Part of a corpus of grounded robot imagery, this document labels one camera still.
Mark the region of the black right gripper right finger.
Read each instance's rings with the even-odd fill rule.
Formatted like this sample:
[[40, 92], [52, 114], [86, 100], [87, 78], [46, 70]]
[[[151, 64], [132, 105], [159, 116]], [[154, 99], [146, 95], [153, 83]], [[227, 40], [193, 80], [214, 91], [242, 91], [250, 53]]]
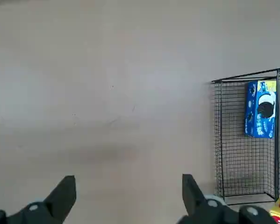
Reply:
[[242, 206], [232, 210], [221, 200], [207, 199], [191, 174], [182, 175], [182, 199], [187, 211], [179, 224], [274, 224], [275, 220], [263, 208]]

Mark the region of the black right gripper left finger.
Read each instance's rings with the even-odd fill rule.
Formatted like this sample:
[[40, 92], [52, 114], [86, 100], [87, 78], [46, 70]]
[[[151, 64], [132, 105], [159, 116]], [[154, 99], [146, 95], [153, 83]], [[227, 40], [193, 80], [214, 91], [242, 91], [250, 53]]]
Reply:
[[76, 179], [65, 176], [51, 193], [8, 216], [0, 210], [0, 224], [62, 224], [76, 202]]

